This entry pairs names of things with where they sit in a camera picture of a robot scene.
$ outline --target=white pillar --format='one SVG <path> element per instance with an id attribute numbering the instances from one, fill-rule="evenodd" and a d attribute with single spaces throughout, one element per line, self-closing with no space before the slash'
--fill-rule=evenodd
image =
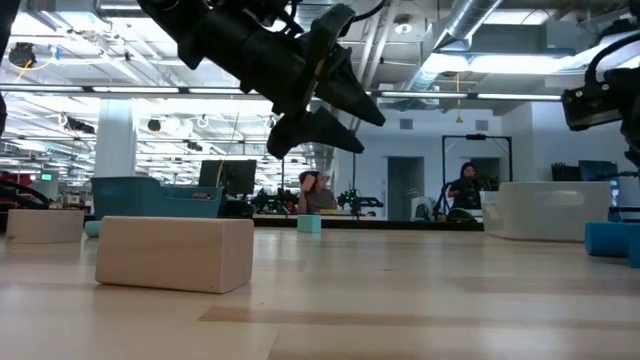
<path id="1" fill-rule="evenodd" d="M 137 123 L 132 100 L 102 99 L 95 177 L 135 175 Z"/>

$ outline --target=white bin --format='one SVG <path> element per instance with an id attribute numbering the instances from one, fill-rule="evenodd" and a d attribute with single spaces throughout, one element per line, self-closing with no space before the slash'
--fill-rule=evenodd
<path id="1" fill-rule="evenodd" d="M 586 222 L 606 222 L 609 182 L 513 182 L 482 192 L 485 233 L 507 239 L 584 241 Z"/>

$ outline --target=teal bin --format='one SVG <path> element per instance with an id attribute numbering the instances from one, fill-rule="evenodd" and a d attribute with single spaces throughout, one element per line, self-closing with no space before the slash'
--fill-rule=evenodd
<path id="1" fill-rule="evenodd" d="M 632 239 L 640 238 L 640 224 L 587 223 L 584 246 L 591 256 L 626 258 Z"/>
<path id="2" fill-rule="evenodd" d="M 161 186 L 147 176 L 93 178 L 91 187 L 98 222 L 105 216 L 217 218 L 224 197 L 222 187 Z M 209 199 L 194 199 L 195 194 Z M 99 235 L 99 225 L 89 227 Z"/>
<path id="3" fill-rule="evenodd" d="M 319 233 L 322 229 L 322 217 L 320 215 L 299 215 L 298 232 Z"/>

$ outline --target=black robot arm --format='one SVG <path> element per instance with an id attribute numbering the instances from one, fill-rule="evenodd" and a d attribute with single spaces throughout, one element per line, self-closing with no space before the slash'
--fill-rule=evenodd
<path id="1" fill-rule="evenodd" d="M 328 110 L 306 110 L 314 95 L 371 124 L 385 122 L 353 73 L 351 50 L 337 43 L 359 20 L 346 5 L 333 5 L 309 32 L 295 37 L 302 30 L 284 11 L 288 0 L 138 2 L 177 42 L 178 56 L 191 69 L 206 57 L 238 78 L 243 92 L 255 90 L 273 102 L 272 111 L 282 118 L 271 130 L 267 149 L 279 159 L 306 142 L 364 150 Z M 286 22 L 288 32 L 264 28 L 277 18 Z"/>
<path id="2" fill-rule="evenodd" d="M 629 9 L 638 18 L 640 1 L 629 1 Z M 637 21 L 629 21 L 628 25 L 637 28 Z M 640 168 L 640 68 L 613 69 L 604 73 L 602 81 L 596 78 L 602 59 L 637 41 L 640 34 L 618 40 L 598 53 L 585 72 L 585 85 L 566 90 L 562 104 L 567 125 L 573 131 L 622 120 L 620 132 L 629 145 L 625 156 Z"/>

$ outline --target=door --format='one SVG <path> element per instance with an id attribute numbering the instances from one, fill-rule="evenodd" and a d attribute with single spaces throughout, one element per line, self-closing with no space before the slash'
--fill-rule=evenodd
<path id="1" fill-rule="evenodd" d="M 424 196 L 424 158 L 387 158 L 387 219 L 411 221 L 411 199 Z"/>

